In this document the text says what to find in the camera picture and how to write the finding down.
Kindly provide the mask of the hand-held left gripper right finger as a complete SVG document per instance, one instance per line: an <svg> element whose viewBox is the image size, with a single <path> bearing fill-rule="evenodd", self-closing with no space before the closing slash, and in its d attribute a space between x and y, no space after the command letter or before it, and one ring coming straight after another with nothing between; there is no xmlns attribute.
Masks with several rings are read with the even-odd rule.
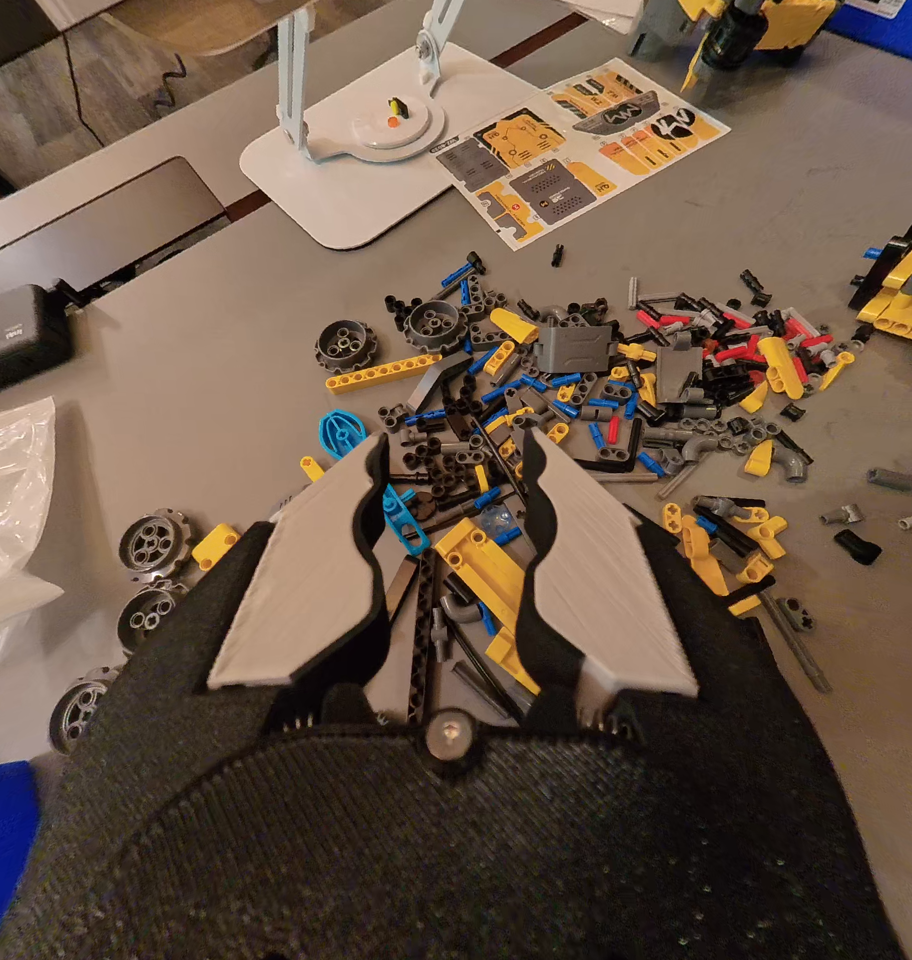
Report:
<svg viewBox="0 0 912 960"><path fill-rule="evenodd" d="M638 520L540 431L527 431L522 467L534 557L515 637L540 693L586 714L608 713L627 691L697 698Z"/></svg>

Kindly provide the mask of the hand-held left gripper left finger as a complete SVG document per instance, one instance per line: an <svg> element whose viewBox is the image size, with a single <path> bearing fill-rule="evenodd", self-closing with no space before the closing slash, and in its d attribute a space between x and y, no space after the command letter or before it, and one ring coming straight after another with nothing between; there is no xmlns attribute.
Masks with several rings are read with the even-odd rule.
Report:
<svg viewBox="0 0 912 960"><path fill-rule="evenodd" d="M303 676L386 613L374 547L386 529L388 470L388 436L369 436L281 509L210 690Z"/></svg>

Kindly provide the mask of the pile of toy building pieces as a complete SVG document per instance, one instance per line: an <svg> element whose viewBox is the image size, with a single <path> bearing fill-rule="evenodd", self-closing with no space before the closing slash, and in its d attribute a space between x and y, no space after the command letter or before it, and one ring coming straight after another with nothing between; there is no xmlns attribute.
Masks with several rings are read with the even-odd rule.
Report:
<svg viewBox="0 0 912 960"><path fill-rule="evenodd" d="M744 443L747 470L763 474L782 458L788 479L803 481L812 460L774 426L733 422L717 432L663 430L668 409L656 403L653 369L639 374L638 364L653 365L659 354L645 348L646 338L626 340L617 322L606 323L604 298L567 312L548 311L542 322L522 300L519 313L502 294L481 289L483 272L472 254L445 280L444 292L462 285L467 336L462 348L442 356L415 351L361 370L330 374L326 386L344 395L405 378L419 386L404 404L381 409L387 431L402 431L406 468L402 484L431 486L438 506L435 531L445 535L435 550L453 574L494 618L486 655L534 695L534 711L555 707L561 697L563 720L577 711L560 693L541 694L521 665L516 627L525 569L534 548L524 527L528 494L523 484L523 443L537 430L564 451L588 476L628 481L642 465L647 478L664 476L669 461L654 460L644 449L650 441L673 445L675 465L696 467L706 453L736 449L737 426L756 430L755 446Z"/></svg>

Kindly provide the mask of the black connector piece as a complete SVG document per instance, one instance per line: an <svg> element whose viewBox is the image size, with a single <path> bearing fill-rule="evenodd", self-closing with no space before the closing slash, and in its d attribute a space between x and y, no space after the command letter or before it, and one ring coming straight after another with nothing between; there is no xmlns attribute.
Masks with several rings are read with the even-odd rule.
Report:
<svg viewBox="0 0 912 960"><path fill-rule="evenodd" d="M883 553L880 545L864 539L851 529L844 529L834 534L833 541L864 567L872 566Z"/></svg>

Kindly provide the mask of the clear plastic bag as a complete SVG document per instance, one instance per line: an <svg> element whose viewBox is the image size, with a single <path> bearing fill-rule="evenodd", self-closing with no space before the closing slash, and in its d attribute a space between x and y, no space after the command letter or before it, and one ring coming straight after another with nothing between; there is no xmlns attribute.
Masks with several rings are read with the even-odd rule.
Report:
<svg viewBox="0 0 912 960"><path fill-rule="evenodd" d="M51 397L0 413L0 654L34 611L63 594L26 570L49 515L54 432Z"/></svg>

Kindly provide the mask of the black power bank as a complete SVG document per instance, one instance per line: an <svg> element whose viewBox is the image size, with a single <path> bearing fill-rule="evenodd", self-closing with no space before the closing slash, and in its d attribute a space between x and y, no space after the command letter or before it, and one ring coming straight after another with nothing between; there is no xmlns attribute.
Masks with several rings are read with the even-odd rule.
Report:
<svg viewBox="0 0 912 960"><path fill-rule="evenodd" d="M35 284L0 293L0 391L74 357L66 305L63 294Z"/></svg>

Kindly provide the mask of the white book stand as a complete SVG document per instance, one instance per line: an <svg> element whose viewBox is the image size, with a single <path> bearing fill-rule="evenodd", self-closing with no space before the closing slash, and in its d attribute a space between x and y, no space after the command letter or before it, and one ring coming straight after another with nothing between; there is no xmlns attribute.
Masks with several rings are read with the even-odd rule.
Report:
<svg viewBox="0 0 912 960"><path fill-rule="evenodd" d="M277 24L278 125L240 157L243 174L319 245L365 246L438 197L451 182L436 147L521 104L536 89L448 41L462 1L436 1L414 45L307 105L316 2ZM389 128L388 102L410 118Z"/></svg>

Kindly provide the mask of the small yellow toy wheel assembly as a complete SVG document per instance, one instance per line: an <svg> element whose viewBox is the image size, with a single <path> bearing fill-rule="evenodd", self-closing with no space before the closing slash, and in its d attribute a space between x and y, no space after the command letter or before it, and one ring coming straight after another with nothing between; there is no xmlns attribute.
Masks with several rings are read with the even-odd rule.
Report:
<svg viewBox="0 0 912 960"><path fill-rule="evenodd" d="M867 248L863 258L870 268L850 282L855 290L848 305L857 313L851 341L863 347L882 331L912 342L912 222L885 246Z"/></svg>

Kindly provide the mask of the yellow grey sticker sheet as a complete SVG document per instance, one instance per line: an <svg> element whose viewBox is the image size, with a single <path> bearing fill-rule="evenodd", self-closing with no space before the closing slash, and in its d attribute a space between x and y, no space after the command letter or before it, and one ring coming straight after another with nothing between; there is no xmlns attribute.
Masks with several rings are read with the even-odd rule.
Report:
<svg viewBox="0 0 912 960"><path fill-rule="evenodd" d="M726 136L729 127L613 58L433 150L513 250Z"/></svg>

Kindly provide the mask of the large yellow toy vehicle model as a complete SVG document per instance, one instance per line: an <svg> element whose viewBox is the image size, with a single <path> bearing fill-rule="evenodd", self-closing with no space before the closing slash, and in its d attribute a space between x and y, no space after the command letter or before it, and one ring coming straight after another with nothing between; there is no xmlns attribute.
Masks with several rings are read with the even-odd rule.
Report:
<svg viewBox="0 0 912 960"><path fill-rule="evenodd" d="M699 44L681 91L733 75L754 55L792 66L838 12L837 1L644 2L630 32L629 54L654 61L689 41Z"/></svg>

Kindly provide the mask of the blue plastic bin white tag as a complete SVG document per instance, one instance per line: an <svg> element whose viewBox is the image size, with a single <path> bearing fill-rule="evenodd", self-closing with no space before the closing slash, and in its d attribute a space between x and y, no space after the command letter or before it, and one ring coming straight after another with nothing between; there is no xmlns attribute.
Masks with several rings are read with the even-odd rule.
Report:
<svg viewBox="0 0 912 960"><path fill-rule="evenodd" d="M846 1L827 29L860 42L910 42L912 1Z"/></svg>

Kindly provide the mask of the light blue toy frame piece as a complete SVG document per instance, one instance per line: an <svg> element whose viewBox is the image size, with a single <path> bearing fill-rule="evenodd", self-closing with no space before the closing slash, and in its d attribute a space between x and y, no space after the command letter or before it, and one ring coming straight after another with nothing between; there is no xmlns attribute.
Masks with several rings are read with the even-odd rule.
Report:
<svg viewBox="0 0 912 960"><path fill-rule="evenodd" d="M366 439L366 428L354 414L335 410L320 419L318 438L327 454L341 460ZM411 513L408 501L391 484L383 495L383 511L387 525L410 556L417 558L431 547L428 536Z"/></svg>

